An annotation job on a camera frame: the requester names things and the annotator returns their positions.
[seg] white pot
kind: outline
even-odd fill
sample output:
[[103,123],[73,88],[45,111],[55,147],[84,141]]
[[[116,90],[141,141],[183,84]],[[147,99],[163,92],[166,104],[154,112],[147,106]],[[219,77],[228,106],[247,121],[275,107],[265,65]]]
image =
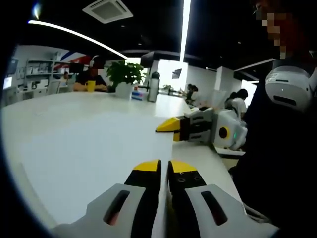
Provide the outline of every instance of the white pot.
[[119,98],[130,99],[133,86],[131,83],[119,83],[115,89],[115,95]]

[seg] ceiling vent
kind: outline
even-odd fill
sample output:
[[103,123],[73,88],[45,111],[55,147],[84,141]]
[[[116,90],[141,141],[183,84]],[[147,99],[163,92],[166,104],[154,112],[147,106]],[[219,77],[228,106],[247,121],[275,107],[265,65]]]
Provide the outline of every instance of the ceiling vent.
[[133,17],[133,14],[120,0],[98,0],[83,11],[103,24]]

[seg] black ceiling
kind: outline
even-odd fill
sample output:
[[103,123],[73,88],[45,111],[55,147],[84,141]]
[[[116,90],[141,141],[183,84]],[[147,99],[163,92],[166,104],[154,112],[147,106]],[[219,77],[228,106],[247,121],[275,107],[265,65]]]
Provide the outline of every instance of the black ceiling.
[[271,72],[273,61],[252,66],[243,70],[236,71],[234,77],[240,80],[259,81],[264,83],[267,75]]
[[[82,11],[94,1],[42,0],[39,20],[77,31],[117,51],[180,51],[183,0],[122,0],[134,17],[109,24],[102,24]],[[261,22],[255,20],[249,2],[192,0],[186,54],[200,60],[185,61],[201,67],[239,69],[277,58],[279,49],[268,40]],[[94,43],[46,26],[28,24],[21,43],[116,57]],[[253,70],[248,71],[263,77],[263,70],[256,74]]]

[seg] green plant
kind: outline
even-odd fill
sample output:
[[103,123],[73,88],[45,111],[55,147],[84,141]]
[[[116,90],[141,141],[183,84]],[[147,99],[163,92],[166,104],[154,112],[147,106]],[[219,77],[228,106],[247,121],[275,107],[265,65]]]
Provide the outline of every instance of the green plant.
[[167,85],[167,84],[164,85],[162,89],[165,90],[165,91],[168,91],[168,90],[171,90],[171,91],[172,91],[172,90],[174,90],[174,88],[173,88],[171,85]]
[[113,62],[107,70],[107,77],[113,82],[113,87],[121,82],[140,83],[147,76],[142,73],[143,67],[137,63],[127,63],[125,60]]

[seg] monitor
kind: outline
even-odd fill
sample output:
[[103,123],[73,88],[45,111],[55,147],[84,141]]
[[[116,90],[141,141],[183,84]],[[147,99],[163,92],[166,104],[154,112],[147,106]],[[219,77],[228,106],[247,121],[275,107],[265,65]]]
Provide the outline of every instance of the monitor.
[[81,73],[84,70],[84,65],[81,63],[70,63],[69,73]]
[[152,68],[153,60],[154,60],[154,51],[149,52],[145,55],[142,55],[140,65],[143,66],[144,68]]
[[182,69],[177,69],[173,72],[173,75],[172,75],[172,79],[178,79],[180,77],[180,74],[182,72]]
[[18,66],[18,59],[11,59],[8,65],[8,69],[6,71],[7,75],[15,74],[16,68]]
[[12,77],[7,77],[3,82],[3,89],[9,88],[12,86]]

